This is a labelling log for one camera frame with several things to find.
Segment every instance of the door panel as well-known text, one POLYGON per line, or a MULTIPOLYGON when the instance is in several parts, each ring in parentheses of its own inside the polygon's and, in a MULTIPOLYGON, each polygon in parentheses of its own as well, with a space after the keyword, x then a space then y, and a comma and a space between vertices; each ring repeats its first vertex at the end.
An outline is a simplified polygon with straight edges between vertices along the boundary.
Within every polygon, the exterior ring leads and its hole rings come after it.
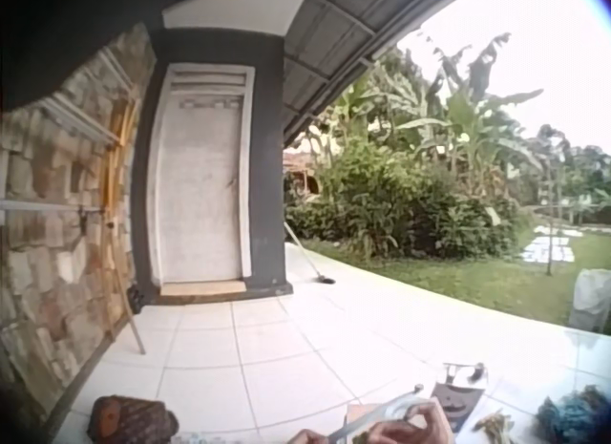
POLYGON ((163 119, 158 229, 164 283, 242 276, 239 97, 172 95, 163 119))

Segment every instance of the stone wall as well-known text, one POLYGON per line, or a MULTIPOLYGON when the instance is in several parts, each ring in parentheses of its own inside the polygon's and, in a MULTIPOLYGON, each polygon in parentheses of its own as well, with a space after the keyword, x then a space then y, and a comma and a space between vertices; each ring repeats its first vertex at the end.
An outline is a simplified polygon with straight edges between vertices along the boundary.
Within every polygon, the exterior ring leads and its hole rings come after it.
MULTIPOLYGON (((139 105, 154 65, 138 25, 59 93, 100 130, 118 135, 126 105, 139 105)), ((136 131, 137 118, 125 160, 113 169, 121 195, 114 235, 127 253, 127 283, 134 280, 129 189, 136 131)), ((3 115, 0 199, 99 206, 109 148, 94 135, 45 103, 3 115)), ((102 270, 101 222, 99 213, 77 210, 0 211, 0 388, 27 423, 47 420, 102 342, 109 316, 114 326, 124 313, 112 265, 102 270)))

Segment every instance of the green bush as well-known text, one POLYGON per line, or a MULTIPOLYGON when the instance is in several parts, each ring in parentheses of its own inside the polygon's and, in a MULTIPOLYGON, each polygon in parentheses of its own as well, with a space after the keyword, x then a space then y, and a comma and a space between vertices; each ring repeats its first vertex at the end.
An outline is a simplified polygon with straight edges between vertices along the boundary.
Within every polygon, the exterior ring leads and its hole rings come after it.
POLYGON ((366 258, 498 256, 516 244, 514 203, 457 195, 447 175, 409 155, 353 141, 318 178, 318 199, 286 205, 286 220, 304 239, 341 241, 366 258))

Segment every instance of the door threshold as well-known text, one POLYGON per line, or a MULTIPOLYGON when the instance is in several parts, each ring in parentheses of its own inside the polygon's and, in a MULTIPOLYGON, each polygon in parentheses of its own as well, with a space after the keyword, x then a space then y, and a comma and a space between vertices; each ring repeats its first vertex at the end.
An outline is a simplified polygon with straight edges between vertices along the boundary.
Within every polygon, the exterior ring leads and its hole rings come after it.
POLYGON ((163 284, 161 296, 214 296, 216 294, 244 293, 246 284, 242 280, 221 282, 185 282, 163 284))

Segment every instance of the door frame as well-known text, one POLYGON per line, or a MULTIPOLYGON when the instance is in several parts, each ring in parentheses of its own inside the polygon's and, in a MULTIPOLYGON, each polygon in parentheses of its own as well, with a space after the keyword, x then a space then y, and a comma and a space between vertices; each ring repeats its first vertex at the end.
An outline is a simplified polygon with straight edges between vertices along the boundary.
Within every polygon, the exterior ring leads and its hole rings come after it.
POLYGON ((242 125, 238 161, 238 210, 242 278, 245 279, 252 275, 252 263, 250 258, 250 213, 248 201, 250 184, 250 131, 252 123, 252 99, 255 84, 255 68, 242 65, 194 63, 173 63, 168 65, 155 113, 153 132, 151 134, 151 148, 149 153, 146 188, 146 218, 149 237, 149 255, 151 258, 151 279, 156 285, 163 284, 163 264, 161 262, 160 250, 161 236, 157 219, 161 126, 166 107, 172 95, 172 82, 176 80, 177 74, 184 72, 199 72, 206 74, 241 74, 245 77, 245 83, 243 86, 231 86, 228 88, 227 92, 224 92, 218 88, 215 89, 206 87, 201 87, 197 90, 198 93, 202 94, 231 94, 240 95, 242 97, 242 125))

